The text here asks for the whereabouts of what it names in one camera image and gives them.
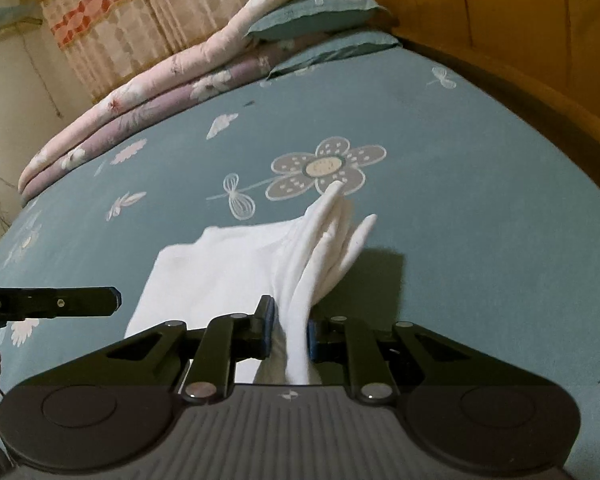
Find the curtain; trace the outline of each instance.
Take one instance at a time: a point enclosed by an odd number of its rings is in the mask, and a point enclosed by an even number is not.
[[[247,0],[38,0],[58,46],[99,101],[224,27]]]

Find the air conditioner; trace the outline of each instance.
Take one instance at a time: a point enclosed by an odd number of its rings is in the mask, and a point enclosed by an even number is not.
[[[0,30],[21,22],[41,25],[42,20],[34,17],[38,9],[35,2],[21,5],[20,0],[0,0]]]

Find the pillow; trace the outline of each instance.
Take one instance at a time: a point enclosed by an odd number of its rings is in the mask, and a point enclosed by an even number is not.
[[[375,0],[293,0],[251,25],[247,36],[279,41],[337,32],[364,25],[381,9]]]
[[[399,44],[397,38],[379,30],[348,30],[277,64],[267,79],[326,61],[371,54]]]

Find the white cloth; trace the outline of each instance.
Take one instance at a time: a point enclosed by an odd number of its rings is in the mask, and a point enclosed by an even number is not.
[[[370,215],[350,226],[352,204],[341,187],[333,182],[300,218],[208,227],[194,244],[164,248],[125,337],[169,319],[193,329],[217,316],[252,314],[260,297],[269,294],[278,307],[271,355],[262,363],[238,363],[235,382],[319,383],[306,347],[309,312],[356,261],[376,222]]]

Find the blue bed sheet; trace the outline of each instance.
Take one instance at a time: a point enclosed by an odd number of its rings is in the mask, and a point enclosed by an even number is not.
[[[213,98],[29,203],[0,241],[0,286],[112,285],[123,305],[1,329],[3,389],[122,338],[161,248],[300,216],[334,178],[378,224],[327,312],[412,320],[557,381],[582,411],[569,469],[600,478],[600,190],[505,107],[401,48]]]

